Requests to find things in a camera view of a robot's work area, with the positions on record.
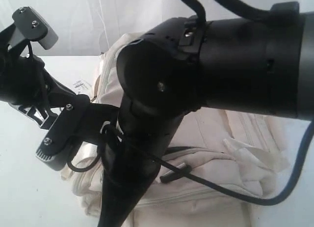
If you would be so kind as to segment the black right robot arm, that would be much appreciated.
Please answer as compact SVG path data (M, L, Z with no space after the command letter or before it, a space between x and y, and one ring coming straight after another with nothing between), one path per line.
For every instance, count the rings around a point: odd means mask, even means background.
M116 67L124 94L104 127L101 227L123 224L186 114L207 107L313 121L314 14L286 2L256 18L172 18L124 47Z

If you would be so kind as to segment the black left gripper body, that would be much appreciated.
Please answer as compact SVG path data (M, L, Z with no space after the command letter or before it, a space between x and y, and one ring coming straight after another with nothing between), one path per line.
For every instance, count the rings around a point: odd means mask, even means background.
M58 115L52 108L64 107L75 93L52 77L41 58L0 57L0 100L49 129Z

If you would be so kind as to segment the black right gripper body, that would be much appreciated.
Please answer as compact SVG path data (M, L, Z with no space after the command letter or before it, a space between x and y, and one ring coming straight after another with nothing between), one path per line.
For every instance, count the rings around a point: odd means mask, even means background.
M121 106L117 125L106 129L102 153L104 179L99 225L120 227L157 177L161 158L183 115L164 117L132 112Z

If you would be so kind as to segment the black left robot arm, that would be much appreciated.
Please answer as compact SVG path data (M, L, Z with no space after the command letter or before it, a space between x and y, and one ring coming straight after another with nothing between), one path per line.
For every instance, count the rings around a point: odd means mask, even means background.
M179 66L175 39L147 33L124 47L118 55L117 73L124 94L119 107L91 103L55 80L44 62L32 53L22 57L31 40L16 26L0 34L0 99L31 117L43 114L40 126L48 131L36 151L37 158L55 171L72 164L80 145L97 146L96 161L105 169L105 181L117 184L151 183L161 167L189 177L162 160L184 114L184 105L171 102L183 95L173 80L174 91L160 91L158 84L172 66Z

